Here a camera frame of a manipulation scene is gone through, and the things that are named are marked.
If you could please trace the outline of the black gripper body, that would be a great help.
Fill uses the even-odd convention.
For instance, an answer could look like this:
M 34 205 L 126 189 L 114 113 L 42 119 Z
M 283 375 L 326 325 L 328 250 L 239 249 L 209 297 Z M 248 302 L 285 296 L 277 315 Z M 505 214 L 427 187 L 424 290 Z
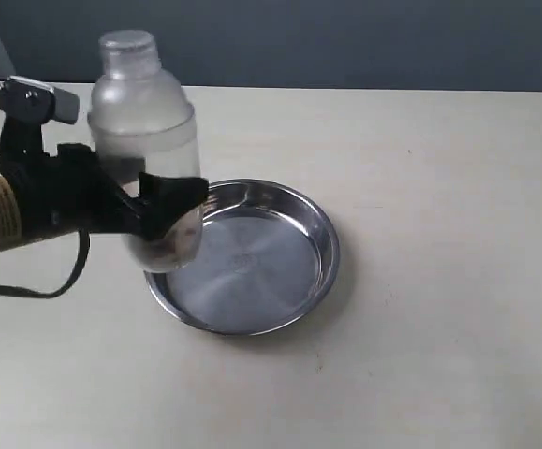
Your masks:
M 76 231 L 145 235 L 143 201 L 125 193 L 84 144 L 60 144 L 54 156 L 25 155 L 15 163 L 15 195 L 25 239 Z

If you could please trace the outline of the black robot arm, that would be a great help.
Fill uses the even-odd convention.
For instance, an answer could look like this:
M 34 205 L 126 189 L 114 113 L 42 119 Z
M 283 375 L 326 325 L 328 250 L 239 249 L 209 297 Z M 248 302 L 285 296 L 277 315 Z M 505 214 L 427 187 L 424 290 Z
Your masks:
M 209 183 L 198 177 L 138 174 L 130 196 L 83 144 L 0 159 L 0 252 L 73 232 L 163 238 L 190 210 L 204 203 Z

